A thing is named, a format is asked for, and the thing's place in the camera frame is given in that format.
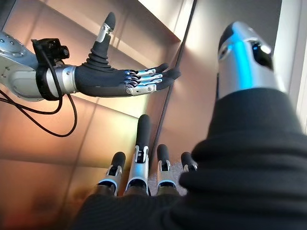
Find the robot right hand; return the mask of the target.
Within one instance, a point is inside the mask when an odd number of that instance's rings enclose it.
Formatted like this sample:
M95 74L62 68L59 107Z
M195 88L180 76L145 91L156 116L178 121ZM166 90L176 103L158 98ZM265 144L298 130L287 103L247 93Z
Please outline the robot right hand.
M187 194L90 195L73 230L304 230L307 137L271 48L234 22L218 47L218 81L207 138L181 174Z

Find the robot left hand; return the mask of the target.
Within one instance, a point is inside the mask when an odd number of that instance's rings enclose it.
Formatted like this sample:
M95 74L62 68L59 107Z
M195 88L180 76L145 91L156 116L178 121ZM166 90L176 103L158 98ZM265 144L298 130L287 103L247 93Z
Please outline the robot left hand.
M178 68L168 70L166 63L144 70L116 69L109 65L107 53L115 25L115 14L110 12L86 62L76 67L74 81L77 90L93 97L130 97L171 86L181 72Z

